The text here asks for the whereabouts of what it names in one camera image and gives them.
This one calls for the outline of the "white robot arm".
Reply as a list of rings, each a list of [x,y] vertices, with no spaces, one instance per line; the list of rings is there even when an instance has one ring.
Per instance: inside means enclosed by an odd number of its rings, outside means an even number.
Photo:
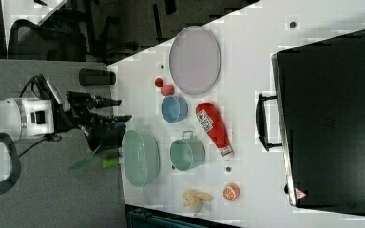
[[[9,154],[10,171],[0,180],[0,195],[18,182],[20,158],[15,144],[22,140],[53,141],[58,133],[81,130],[92,152],[119,148],[129,115],[101,115],[95,111],[118,106],[119,100],[69,91],[65,99],[54,95],[46,98],[7,98],[0,100],[0,151]]]

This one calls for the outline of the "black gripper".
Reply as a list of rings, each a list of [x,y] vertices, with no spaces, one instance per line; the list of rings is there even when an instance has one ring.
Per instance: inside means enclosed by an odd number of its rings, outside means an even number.
[[[56,131],[67,132],[81,130],[91,151],[101,146],[103,149],[120,148],[126,125],[132,116],[114,116],[97,114],[92,109],[119,106],[121,100],[108,99],[90,93],[68,91],[69,111],[59,110],[56,119]]]

